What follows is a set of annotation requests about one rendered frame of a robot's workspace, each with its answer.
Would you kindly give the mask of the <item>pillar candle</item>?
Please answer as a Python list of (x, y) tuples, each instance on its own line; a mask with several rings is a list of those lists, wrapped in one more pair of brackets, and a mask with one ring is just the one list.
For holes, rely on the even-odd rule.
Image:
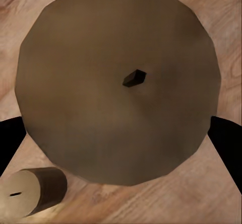
[(56, 167), (22, 169), (4, 188), (5, 207), (15, 217), (29, 217), (59, 204), (67, 191), (67, 179)]
[(20, 45), (14, 92), (52, 164), (135, 186), (197, 152), (220, 86), (214, 43), (179, 0), (55, 0)]

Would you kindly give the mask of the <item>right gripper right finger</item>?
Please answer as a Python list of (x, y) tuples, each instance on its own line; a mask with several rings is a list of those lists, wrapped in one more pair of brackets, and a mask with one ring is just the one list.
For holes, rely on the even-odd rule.
[(242, 127), (212, 116), (207, 134), (242, 194)]

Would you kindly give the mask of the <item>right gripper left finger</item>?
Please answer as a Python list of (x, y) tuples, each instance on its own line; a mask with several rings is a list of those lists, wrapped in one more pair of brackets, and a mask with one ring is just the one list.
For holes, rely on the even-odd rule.
[(0, 122), (0, 176), (25, 136), (26, 130), (21, 116)]

